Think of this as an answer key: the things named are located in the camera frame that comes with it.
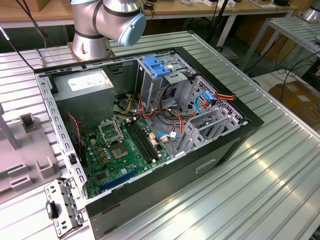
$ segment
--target wooden shelf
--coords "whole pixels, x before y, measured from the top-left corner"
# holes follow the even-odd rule
[[[287,7],[287,10],[296,9],[295,5]],[[285,7],[278,6],[278,10],[284,10]],[[248,0],[238,2],[234,7],[225,9],[225,13],[232,12],[268,12],[275,10],[274,8],[260,8]],[[173,2],[159,1],[154,4],[155,15],[186,15],[186,14],[207,14],[213,13],[215,7],[209,7],[203,3],[196,3],[192,6],[187,6],[175,0]],[[146,15],[152,15],[150,10],[145,10]],[[51,0],[40,12],[32,12],[32,16],[36,21],[49,20],[69,20],[73,19],[72,6],[69,0]],[[29,21],[28,16],[22,9],[0,6],[0,23],[1,22],[24,22]]]

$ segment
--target slotted aluminum surface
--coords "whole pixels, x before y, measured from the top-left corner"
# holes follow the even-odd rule
[[[320,137],[274,102],[204,41],[188,32],[145,36],[132,47],[111,42],[116,55],[183,46],[265,124],[230,161],[172,195],[106,239],[308,239],[320,224]],[[41,49],[48,66],[73,63],[67,47]],[[39,67],[36,51],[23,52]],[[0,102],[7,122],[33,113],[66,169],[31,71],[15,53],[0,55]],[[43,187],[0,205],[4,239],[54,240]],[[66,239],[93,239],[88,224]]]
[[[320,51],[320,44],[315,41],[316,36],[320,36],[320,23],[309,23],[295,16],[272,18],[268,24],[310,52]]]

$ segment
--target motherboard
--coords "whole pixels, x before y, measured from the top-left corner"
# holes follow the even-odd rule
[[[82,140],[89,198],[171,159],[142,118],[103,123]]]

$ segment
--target workbench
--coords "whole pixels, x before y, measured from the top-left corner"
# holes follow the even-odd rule
[[[290,17],[297,7],[293,4],[289,7],[277,6],[274,8],[260,8],[249,0],[242,0],[234,7],[227,7],[223,16],[228,16],[228,20],[221,33],[217,46],[223,46],[232,25],[237,16],[255,14],[280,14],[285,13],[285,17]],[[146,10],[147,19],[177,19],[177,18],[199,18],[217,16],[220,12],[218,7],[215,14],[215,7],[209,7],[203,3],[195,3],[188,6],[180,0],[173,2],[157,1],[154,3],[154,16],[150,10]],[[70,0],[51,0],[40,12],[33,12],[33,18],[39,26],[73,25],[73,12]],[[33,27],[28,16],[19,8],[0,7],[0,25],[2,28],[24,28]]]
[[[320,56],[320,43],[316,42],[316,37],[320,36],[320,23],[309,23],[298,16],[288,18],[269,18],[264,22],[261,30],[259,31],[251,47],[246,53],[240,67],[241,70],[244,70],[247,66],[268,28],[273,28],[275,30],[275,33],[262,51],[262,56],[271,48],[274,41],[280,34],[286,36],[288,39],[291,39],[298,46],[300,46],[299,50],[296,53],[296,56],[293,58],[294,61],[301,58],[304,49],[310,51],[312,54]]]
[[[148,209],[105,239],[302,239],[320,225],[320,136],[264,92],[196,34],[186,31],[142,37],[132,47],[112,41],[117,56],[184,47],[236,94],[264,125],[211,173]],[[40,50],[48,66],[75,62],[66,46]],[[39,68],[35,50],[22,52]],[[32,71],[16,53],[0,54],[3,118],[33,113],[42,126],[62,176],[60,148]],[[55,240],[44,188],[0,205],[0,236],[10,240]],[[92,240],[85,222],[67,240]]]

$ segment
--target blue pcie slot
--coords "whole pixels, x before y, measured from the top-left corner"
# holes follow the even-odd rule
[[[109,189],[109,188],[112,188],[113,186],[125,181],[125,180],[128,180],[129,178],[132,178],[134,175],[136,175],[136,172],[139,170],[140,167],[137,167],[135,170],[127,173],[126,175],[123,175],[121,177],[118,177],[117,179],[111,181],[111,182],[108,182],[106,183],[105,185],[102,185],[100,187],[100,192],[103,191],[103,190],[106,190],[106,189]]]

